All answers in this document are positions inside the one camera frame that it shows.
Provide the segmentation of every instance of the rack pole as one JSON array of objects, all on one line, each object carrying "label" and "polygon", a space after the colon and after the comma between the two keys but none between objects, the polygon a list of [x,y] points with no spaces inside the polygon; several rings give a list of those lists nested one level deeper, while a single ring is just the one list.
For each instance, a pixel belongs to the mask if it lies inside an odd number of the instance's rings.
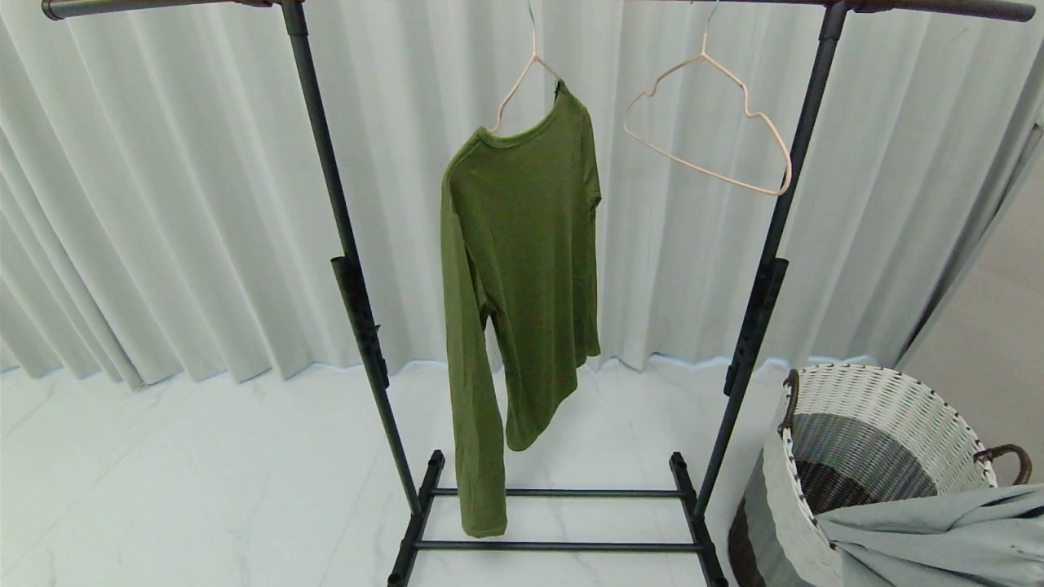
[{"label": "rack pole", "polygon": [[323,109],[323,97],[319,95],[318,78],[315,76],[315,64],[312,62],[312,50],[308,44],[308,27],[305,23],[305,10],[302,2],[285,0],[282,2],[283,20],[286,22],[286,32],[290,36],[293,48],[293,61],[298,65],[298,76],[301,78],[301,90],[305,95],[305,105],[308,108],[308,120],[312,125],[312,136],[315,137],[315,147],[318,149],[319,163],[323,166],[323,178],[326,180],[327,192],[330,194],[330,205],[333,207],[333,217],[340,237],[342,257],[330,260],[334,276],[340,287],[341,299],[348,310],[349,322],[355,342],[359,346],[362,366],[370,379],[370,389],[377,402],[384,435],[392,448],[399,480],[406,493],[410,514],[421,515],[421,501],[418,497],[413,476],[409,472],[406,451],[402,446],[402,438],[395,422],[392,404],[388,402],[388,372],[381,355],[380,343],[377,338],[377,325],[374,324],[370,297],[362,275],[362,264],[359,261],[359,251],[355,245],[352,233],[352,221],[348,216],[348,203],[345,199],[345,189],[340,183],[337,161],[334,159],[333,142],[330,140],[330,128],[327,125],[326,111]]},{"label": "rack pole", "polygon": [[805,166],[805,156],[808,155],[812,128],[815,126],[815,118],[820,114],[820,105],[823,103],[823,95],[827,87],[827,77],[830,75],[830,66],[834,60],[834,50],[837,47],[837,40],[840,39],[841,27],[845,25],[845,17],[849,9],[848,3],[841,0],[828,4],[823,16],[820,47],[815,52],[812,74],[808,79],[808,89],[805,91],[805,101],[801,107],[801,116],[798,118],[798,130],[790,146],[793,177],[790,187],[776,199],[773,219],[768,225],[764,249],[758,263],[758,273],[754,278],[751,298],[748,300],[743,325],[740,328],[739,339],[733,353],[732,365],[726,376],[725,394],[729,396],[729,403],[726,405],[717,439],[714,441],[714,448],[711,451],[711,460],[707,465],[707,472],[704,473],[704,479],[699,487],[694,512],[698,519],[704,519],[707,513],[707,504],[717,482],[718,473],[721,471],[726,449],[729,447],[733,428],[736,427],[736,418],[739,416],[739,408],[743,403],[743,396],[746,395],[751,374],[754,372],[758,352],[761,350],[761,343],[764,341],[768,321],[772,318],[776,295],[779,292],[783,275],[786,272],[786,261],[778,259],[776,254],[779,252],[780,239],[783,237],[783,229],[786,227],[787,215],[790,213],[790,204],[793,202],[798,181],[801,179],[801,171]]}]

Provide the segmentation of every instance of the basket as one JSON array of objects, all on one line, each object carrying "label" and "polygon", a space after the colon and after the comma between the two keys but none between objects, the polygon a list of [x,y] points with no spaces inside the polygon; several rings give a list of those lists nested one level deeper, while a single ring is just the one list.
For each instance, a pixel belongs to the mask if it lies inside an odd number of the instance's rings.
[{"label": "basket", "polygon": [[964,418],[927,385],[878,367],[791,371],[787,408],[765,437],[729,532],[741,587],[841,584],[841,559],[815,516],[836,508],[997,487],[991,460]]}]

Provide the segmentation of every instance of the curtain fold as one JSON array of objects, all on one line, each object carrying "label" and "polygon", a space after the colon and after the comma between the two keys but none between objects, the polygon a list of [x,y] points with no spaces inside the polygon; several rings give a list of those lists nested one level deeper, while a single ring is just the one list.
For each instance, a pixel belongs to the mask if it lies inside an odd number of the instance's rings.
[{"label": "curtain fold", "polygon": [[[673,164],[621,125],[634,96],[698,51],[713,6],[533,6],[543,56],[594,123],[604,356],[642,367],[654,352],[730,354],[773,199]],[[444,360],[442,173],[479,124],[493,124],[524,65],[525,3],[309,2],[305,11],[385,356],[393,369]],[[752,109],[788,142],[821,17],[728,3],[710,27],[709,52],[748,81]],[[65,366],[140,385],[183,370],[244,380],[358,361],[278,10],[205,5],[53,23],[37,2],[3,0],[0,24],[0,369]],[[1040,92],[1030,72],[1042,38],[1041,18],[849,17],[784,235],[791,265],[763,357],[898,358],[954,271],[955,248],[999,197],[993,186],[1009,180],[998,161],[1024,140],[1018,102]],[[543,117],[552,81],[539,69],[527,77],[504,133]],[[741,108],[738,89],[697,64],[631,122],[680,157],[773,185],[780,157]]]}]

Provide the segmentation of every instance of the beige wall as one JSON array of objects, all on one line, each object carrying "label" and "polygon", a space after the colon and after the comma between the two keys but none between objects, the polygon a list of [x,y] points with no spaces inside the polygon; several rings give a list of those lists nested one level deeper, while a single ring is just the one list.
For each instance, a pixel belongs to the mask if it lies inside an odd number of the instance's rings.
[{"label": "beige wall", "polygon": [[[900,363],[939,391],[987,446],[1016,443],[1044,482],[1044,157],[973,265]],[[1017,467],[998,461],[1009,485]]]}]

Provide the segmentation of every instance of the shirt neckline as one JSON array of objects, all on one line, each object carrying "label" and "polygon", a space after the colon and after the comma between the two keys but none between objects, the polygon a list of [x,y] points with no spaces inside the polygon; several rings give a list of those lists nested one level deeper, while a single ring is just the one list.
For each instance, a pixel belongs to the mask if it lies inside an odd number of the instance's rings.
[{"label": "shirt neckline", "polygon": [[518,135],[512,135],[509,137],[499,137],[491,133],[485,126],[479,126],[478,130],[475,131],[475,135],[485,144],[498,148],[516,146],[529,141],[547,128],[547,125],[550,124],[554,117],[559,114],[559,110],[561,110],[563,102],[563,94],[569,94],[569,90],[566,88],[566,83],[559,79],[554,84],[554,103],[551,105],[550,112],[544,116],[543,120],[538,122],[528,131],[523,131]]}]

